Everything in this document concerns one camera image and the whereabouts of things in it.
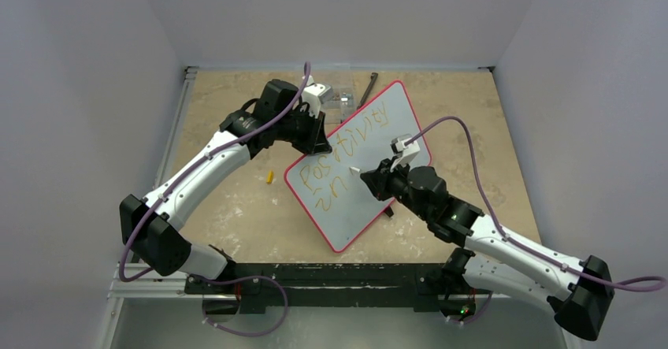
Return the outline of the red framed whiteboard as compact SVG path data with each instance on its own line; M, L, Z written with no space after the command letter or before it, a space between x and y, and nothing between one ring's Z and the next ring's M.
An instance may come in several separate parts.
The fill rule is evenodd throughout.
M391 201L379 201L360 174L393 156L391 142L421 131L417 114L400 80L327 136L329 154L302 156L284 172L284 180L332 251L347 249Z

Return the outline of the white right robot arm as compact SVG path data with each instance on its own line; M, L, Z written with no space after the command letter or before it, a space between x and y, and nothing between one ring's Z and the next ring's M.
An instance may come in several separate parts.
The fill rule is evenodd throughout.
M579 259L497 228L491 216L453 196L431 166L393 167L392 160L384 159L360 178L374 198L395 199L423 220L436 238L489 255L544 287L561 328L583 340L599 338L614 298L603 259Z

